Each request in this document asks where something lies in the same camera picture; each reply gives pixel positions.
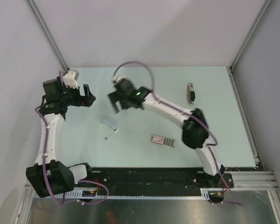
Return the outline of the left aluminium corner post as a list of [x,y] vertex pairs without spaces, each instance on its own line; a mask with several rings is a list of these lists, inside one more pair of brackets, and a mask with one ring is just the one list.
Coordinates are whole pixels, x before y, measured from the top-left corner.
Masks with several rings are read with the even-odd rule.
[[38,24],[40,30],[42,31],[45,39],[47,40],[49,46],[51,47],[51,50],[53,54],[55,55],[57,61],[60,63],[63,70],[68,70],[69,67],[67,66],[66,61],[64,60],[64,57],[61,54],[61,51],[54,40],[53,35],[51,34],[49,27],[47,26],[40,10],[38,9],[38,6],[36,5],[34,0],[25,0],[29,10],[31,11],[36,23]]

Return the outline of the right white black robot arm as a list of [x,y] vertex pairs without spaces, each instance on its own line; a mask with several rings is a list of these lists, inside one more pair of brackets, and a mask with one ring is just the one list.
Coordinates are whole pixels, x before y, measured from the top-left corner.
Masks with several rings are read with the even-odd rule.
[[108,98],[116,113],[119,102],[122,110],[130,108],[154,112],[176,124],[182,131],[182,142],[193,149],[203,165],[206,182],[211,187],[217,187],[223,181],[225,167],[218,161],[212,146],[217,145],[217,139],[209,130],[203,112],[196,108],[188,110],[179,107],[155,94],[144,86],[136,89],[133,83],[122,76],[112,78],[115,91]]

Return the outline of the aluminium corner post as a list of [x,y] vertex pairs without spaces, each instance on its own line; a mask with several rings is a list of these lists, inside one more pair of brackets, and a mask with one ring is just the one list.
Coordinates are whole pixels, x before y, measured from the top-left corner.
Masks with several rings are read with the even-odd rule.
[[51,47],[51,50],[53,54],[55,55],[57,61],[60,63],[63,70],[68,70],[69,67],[67,66],[66,61],[64,60],[64,57],[61,54],[61,51],[54,40],[53,35],[51,34],[49,27],[47,26],[40,10],[38,9],[38,6],[36,5],[34,0],[25,0],[29,10],[31,11],[36,23],[38,24],[40,30],[42,31],[45,39],[47,40],[49,46]]
[[253,38],[255,37],[256,33],[260,29],[260,26],[264,22],[267,14],[269,13],[271,7],[275,3],[274,0],[265,0],[256,16],[254,19],[251,27],[249,28],[249,31],[247,35],[244,38],[244,41],[242,42],[239,50],[237,51],[231,65],[230,65],[230,70],[233,72],[238,65],[240,59],[243,57],[245,54],[246,50],[248,49],[250,43],[252,42]]

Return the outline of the right aluminium side rail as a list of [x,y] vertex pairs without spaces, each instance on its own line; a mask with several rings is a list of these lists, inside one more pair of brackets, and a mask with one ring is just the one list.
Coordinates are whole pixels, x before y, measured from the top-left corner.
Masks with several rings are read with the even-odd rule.
[[236,98],[236,102],[238,104],[238,108],[239,108],[239,111],[240,111],[240,114],[241,114],[241,117],[242,117],[242,121],[243,121],[243,124],[244,124],[245,132],[246,132],[249,144],[250,144],[250,148],[252,150],[252,154],[253,154],[254,161],[255,161],[255,164],[256,164],[256,169],[260,169],[261,171],[264,171],[264,170],[266,170],[266,167],[263,164],[261,155],[259,153],[257,142],[255,140],[255,137],[254,137],[254,134],[253,134],[253,131],[252,131],[252,126],[251,126],[251,123],[249,121],[248,114],[247,114],[247,111],[246,111],[246,107],[245,107],[245,104],[244,104],[239,86],[238,86],[237,81],[235,79],[235,75],[233,74],[233,72],[232,72],[232,70],[229,66],[226,67],[226,70],[227,70],[227,73],[228,73],[228,76],[229,76],[229,79],[230,79],[230,82],[231,82],[231,86],[233,88],[233,92],[234,92],[234,95],[235,95],[235,98]]

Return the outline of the light blue stapler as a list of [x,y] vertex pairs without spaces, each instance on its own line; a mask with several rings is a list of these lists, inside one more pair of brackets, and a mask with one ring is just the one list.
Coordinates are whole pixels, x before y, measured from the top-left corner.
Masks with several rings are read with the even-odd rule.
[[118,131],[118,127],[115,121],[107,118],[103,118],[101,123],[104,124],[106,127],[110,128],[114,133]]

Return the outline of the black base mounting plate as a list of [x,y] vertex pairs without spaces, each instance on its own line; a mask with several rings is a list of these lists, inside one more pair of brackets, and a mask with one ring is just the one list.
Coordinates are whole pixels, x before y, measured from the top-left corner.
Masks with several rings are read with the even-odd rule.
[[211,176],[202,168],[88,168],[88,181],[99,183],[172,183],[194,188],[234,188],[232,175],[220,170],[222,176]]

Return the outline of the right aluminium corner post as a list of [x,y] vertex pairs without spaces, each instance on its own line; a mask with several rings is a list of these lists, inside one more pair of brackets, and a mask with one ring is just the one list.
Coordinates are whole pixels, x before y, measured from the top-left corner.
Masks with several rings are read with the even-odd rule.
[[260,26],[264,22],[267,14],[269,13],[271,7],[275,3],[274,0],[265,0],[256,16],[254,19],[251,27],[249,28],[249,31],[247,35],[244,38],[244,41],[242,42],[239,50],[237,51],[231,65],[230,65],[230,70],[233,72],[238,65],[240,59],[243,57],[245,54],[246,50],[248,49],[250,43],[252,42],[253,38],[255,37],[256,33],[260,29]]

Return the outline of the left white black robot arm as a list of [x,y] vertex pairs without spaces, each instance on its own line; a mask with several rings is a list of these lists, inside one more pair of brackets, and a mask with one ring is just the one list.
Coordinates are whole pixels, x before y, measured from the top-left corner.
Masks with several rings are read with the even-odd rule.
[[33,166],[26,177],[40,198],[70,192],[77,182],[87,187],[94,181],[88,163],[65,166],[61,162],[61,136],[65,115],[70,106],[90,107],[96,100],[87,84],[84,94],[78,86],[71,87],[59,77],[43,82],[45,94],[36,113],[41,118],[41,141]]

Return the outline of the aluminium front frame rail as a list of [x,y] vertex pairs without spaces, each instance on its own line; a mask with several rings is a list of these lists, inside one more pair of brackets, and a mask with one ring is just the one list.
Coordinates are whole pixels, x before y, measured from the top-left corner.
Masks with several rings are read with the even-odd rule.
[[[252,186],[271,186],[275,181],[274,174],[272,172],[260,172],[260,171],[226,171],[232,175],[234,188],[238,188],[240,185],[244,185],[245,187]],[[76,183],[75,186],[83,187],[89,184],[88,180],[80,180]],[[99,184],[98,180],[92,181],[93,184]],[[103,183],[108,189],[117,184],[147,184],[147,185],[155,185],[158,183],[126,183],[126,182],[117,182],[108,184],[106,182]],[[172,183],[161,183],[163,185],[184,185],[195,189],[193,186],[185,185],[185,184],[172,184]]]

